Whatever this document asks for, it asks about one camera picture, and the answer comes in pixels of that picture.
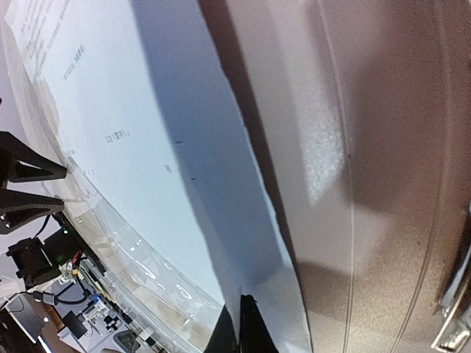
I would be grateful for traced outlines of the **white printed contract sheet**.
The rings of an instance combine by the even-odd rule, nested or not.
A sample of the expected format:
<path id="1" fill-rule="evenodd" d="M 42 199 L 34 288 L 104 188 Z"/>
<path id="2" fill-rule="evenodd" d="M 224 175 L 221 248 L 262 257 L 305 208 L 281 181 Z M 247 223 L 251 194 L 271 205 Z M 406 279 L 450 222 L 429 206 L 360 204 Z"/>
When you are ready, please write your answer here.
<path id="1" fill-rule="evenodd" d="M 196 1 L 3 1 L 28 141 L 122 293 L 172 349 L 203 351 L 251 295 L 278 352 L 309 352 L 300 288 Z"/>

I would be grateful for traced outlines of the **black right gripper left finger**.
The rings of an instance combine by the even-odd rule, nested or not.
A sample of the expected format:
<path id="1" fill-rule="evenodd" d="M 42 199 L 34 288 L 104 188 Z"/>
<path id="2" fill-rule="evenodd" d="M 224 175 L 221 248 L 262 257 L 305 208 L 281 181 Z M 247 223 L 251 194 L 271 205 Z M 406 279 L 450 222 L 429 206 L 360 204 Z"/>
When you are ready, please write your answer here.
<path id="1" fill-rule="evenodd" d="M 208 341 L 208 353 L 236 353 L 238 344 L 232 319 L 223 306 L 214 331 Z"/>

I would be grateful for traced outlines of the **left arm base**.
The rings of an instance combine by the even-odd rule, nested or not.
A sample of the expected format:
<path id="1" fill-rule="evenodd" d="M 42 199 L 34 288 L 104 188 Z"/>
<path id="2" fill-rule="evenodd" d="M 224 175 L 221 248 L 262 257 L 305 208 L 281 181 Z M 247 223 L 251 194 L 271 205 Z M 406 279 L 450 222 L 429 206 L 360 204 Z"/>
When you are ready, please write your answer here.
<path id="1" fill-rule="evenodd" d="M 68 263 L 79 265 L 81 256 L 85 256 L 104 274 L 104 265 L 65 214 L 55 213 L 52 218 L 60 226 L 55 233 L 45 240 L 38 237 L 20 240 L 6 252 L 15 263 L 18 269 L 15 275 L 24 281 L 25 288 L 29 290 L 58 278 L 61 266 Z"/>

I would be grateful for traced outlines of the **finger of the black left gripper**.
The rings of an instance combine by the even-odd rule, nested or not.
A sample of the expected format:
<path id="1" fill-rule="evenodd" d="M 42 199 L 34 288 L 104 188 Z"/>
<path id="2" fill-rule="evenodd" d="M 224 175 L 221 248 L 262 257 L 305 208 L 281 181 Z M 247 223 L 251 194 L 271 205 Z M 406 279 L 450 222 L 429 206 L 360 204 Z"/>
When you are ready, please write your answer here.
<path id="1" fill-rule="evenodd" d="M 1 189 L 1 234 L 10 234 L 37 218 L 60 212 L 64 205 L 62 199 Z"/>
<path id="2" fill-rule="evenodd" d="M 1 183 L 64 179 L 67 168 L 38 154 L 10 132 L 1 131 Z"/>

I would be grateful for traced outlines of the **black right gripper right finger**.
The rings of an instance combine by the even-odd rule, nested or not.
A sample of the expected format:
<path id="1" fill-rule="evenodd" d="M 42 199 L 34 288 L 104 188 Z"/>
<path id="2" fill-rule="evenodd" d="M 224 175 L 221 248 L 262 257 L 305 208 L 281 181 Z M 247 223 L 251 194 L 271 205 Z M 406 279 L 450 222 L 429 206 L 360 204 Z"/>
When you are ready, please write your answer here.
<path id="1" fill-rule="evenodd" d="M 240 314 L 241 352 L 278 353 L 253 296 L 241 297 Z"/>

